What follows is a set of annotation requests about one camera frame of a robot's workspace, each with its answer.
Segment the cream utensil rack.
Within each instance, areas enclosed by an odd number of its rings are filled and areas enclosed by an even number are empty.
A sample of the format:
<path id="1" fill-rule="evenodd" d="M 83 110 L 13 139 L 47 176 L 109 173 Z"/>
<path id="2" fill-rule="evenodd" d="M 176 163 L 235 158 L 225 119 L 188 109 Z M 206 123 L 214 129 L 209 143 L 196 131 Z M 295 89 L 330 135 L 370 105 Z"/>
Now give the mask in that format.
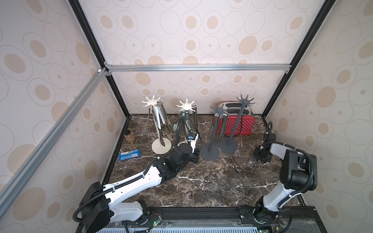
<path id="1" fill-rule="evenodd" d="M 181 110 L 192 110 L 192 106 L 193 106 L 193 103 L 194 101 L 192 101 L 191 103 L 188 102 L 188 99 L 185 100 L 185 102 L 183 103 L 182 101 L 180 101 L 180 104 L 177 105 L 177 107 L 180 108 L 180 111 Z"/>
<path id="2" fill-rule="evenodd" d="M 160 102 L 160 98 L 155 99 L 155 96 L 151 99 L 146 97 L 147 101 L 142 101 L 144 107 L 149 108 L 148 120 L 150 120 L 150 114 L 153 116 L 156 132 L 158 139 L 152 143 L 152 151 L 156 154 L 165 154 L 172 148 L 172 135 L 171 135 L 171 122 L 168 119 L 168 115 Z"/>

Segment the dark grey rack back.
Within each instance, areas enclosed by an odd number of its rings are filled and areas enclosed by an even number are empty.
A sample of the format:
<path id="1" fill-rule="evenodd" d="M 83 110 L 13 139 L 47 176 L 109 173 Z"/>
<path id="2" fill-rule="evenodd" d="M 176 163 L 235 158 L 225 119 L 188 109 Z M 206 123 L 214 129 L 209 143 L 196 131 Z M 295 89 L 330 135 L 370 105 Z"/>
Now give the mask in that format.
<path id="1" fill-rule="evenodd" d="M 200 150 L 200 156 L 207 161 L 214 161 L 220 155 L 220 151 L 218 147 L 216 146 L 216 138 L 217 138 L 217 130 L 218 130 L 220 118 L 225 113 L 224 108 L 219 107 L 218 105 L 216 105 L 216 107 L 211 107 L 211 108 L 213 110 L 214 117 L 215 117 L 214 122 L 213 122 L 212 135 L 210 138 L 210 142 L 203 144 Z"/>

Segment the black handled steel tongs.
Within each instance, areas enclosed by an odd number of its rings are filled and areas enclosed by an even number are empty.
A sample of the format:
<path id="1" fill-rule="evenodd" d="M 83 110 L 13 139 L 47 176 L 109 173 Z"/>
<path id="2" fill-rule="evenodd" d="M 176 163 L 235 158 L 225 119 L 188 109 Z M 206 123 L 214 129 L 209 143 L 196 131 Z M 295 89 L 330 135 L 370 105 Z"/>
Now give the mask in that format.
<path id="1" fill-rule="evenodd" d="M 191 117 L 191 121 L 192 121 L 192 131 L 191 132 L 194 132 L 194 133 L 197 133 L 196 130 L 195 130 L 195 127 L 194 127 L 194 121 L 193 121 L 193 110 L 190 110 L 190 117 Z M 177 130 L 175 132 L 176 134 L 176 137 L 175 137 L 175 140 L 174 140 L 174 143 L 173 143 L 173 146 L 176 147 L 178 144 L 179 144 L 179 141 L 180 141 L 180 137 L 181 136 L 184 136 L 184 139 L 187 141 L 187 136 L 189 133 L 186 132 L 185 130 L 185 127 L 184 127 L 184 118 L 181 117 L 180 118 L 180 125 L 177 126 Z"/>

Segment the mint green silicone tongs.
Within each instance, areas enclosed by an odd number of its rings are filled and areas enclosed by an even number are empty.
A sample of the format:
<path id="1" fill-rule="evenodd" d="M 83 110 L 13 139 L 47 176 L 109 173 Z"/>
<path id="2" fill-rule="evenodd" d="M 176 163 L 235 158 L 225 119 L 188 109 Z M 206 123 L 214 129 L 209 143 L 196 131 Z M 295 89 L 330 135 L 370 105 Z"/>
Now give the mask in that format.
<path id="1" fill-rule="evenodd" d="M 175 121 L 175 124 L 173 125 L 173 131 L 176 132 L 177 130 L 177 126 L 180 125 L 180 118 L 183 117 L 184 118 L 184 127 L 185 127 L 185 130 L 187 133 L 190 133 L 192 131 L 192 121 L 191 121 L 191 117 L 190 117 L 190 112 L 187 110 L 187 111 L 181 111 L 179 113 L 179 115 L 177 116 L 176 118 L 176 121 Z"/>

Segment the white handled steel tongs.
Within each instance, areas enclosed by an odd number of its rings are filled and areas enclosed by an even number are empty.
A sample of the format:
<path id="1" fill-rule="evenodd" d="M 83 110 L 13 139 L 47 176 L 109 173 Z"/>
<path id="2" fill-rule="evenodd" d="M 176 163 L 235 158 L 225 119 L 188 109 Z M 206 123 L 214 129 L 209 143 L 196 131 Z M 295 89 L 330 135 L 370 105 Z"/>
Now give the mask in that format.
<path id="1" fill-rule="evenodd" d="M 164 147 L 165 142 L 164 142 L 164 139 L 163 139 L 163 132 L 162 132 L 160 114 L 159 114 L 159 109 L 158 109 L 157 105 L 154 105 L 152 107 L 152 114 L 153 114 L 153 118 L 154 118 L 154 123 L 155 123 L 156 131 L 157 131 L 158 139 L 160 141 L 160 144 Z"/>

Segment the slim steel tongs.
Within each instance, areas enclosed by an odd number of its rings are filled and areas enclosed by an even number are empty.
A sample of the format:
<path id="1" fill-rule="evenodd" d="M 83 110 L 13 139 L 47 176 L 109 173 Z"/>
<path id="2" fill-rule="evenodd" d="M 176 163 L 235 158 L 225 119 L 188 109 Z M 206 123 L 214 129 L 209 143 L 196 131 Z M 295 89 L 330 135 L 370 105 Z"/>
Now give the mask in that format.
<path id="1" fill-rule="evenodd" d="M 149 134 L 149 131 L 150 131 L 150 123 L 151 123 L 151 119 L 150 119 L 150 115 L 151 115 L 151 110 L 152 110 L 152 107 L 149 107 L 148 109 L 148 125 L 147 125 L 147 135 Z"/>

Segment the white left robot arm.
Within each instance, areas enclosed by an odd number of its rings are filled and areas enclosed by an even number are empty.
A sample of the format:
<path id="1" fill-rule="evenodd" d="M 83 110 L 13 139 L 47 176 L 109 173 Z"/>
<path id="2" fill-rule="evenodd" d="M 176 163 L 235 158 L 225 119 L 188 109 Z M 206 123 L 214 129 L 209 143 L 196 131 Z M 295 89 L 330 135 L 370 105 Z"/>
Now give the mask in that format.
<path id="1" fill-rule="evenodd" d="M 90 185 L 72 220 L 82 223 L 87 233 L 95 233 L 107 224 L 132 221 L 142 224 L 149 217 L 147 207 L 139 201 L 125 203 L 128 198 L 177 176 L 188 163 L 197 164 L 199 149 L 198 124 L 189 114 L 181 114 L 177 121 L 176 145 L 167 153 L 151 161 L 146 169 L 116 183 Z"/>

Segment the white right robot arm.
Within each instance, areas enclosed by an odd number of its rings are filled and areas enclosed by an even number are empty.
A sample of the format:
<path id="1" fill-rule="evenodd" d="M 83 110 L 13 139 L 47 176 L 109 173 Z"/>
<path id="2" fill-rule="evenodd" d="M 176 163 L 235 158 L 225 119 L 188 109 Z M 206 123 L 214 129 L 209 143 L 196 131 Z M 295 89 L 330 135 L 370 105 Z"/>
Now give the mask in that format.
<path id="1" fill-rule="evenodd" d="M 254 157 L 267 163 L 273 156 L 282 162 L 279 183 L 255 204 L 253 216 L 260 224 L 272 221 L 285 204 L 302 193 L 315 190 L 318 184 L 317 157 L 278 142 L 274 133 L 266 132 L 261 145 L 254 150 Z"/>

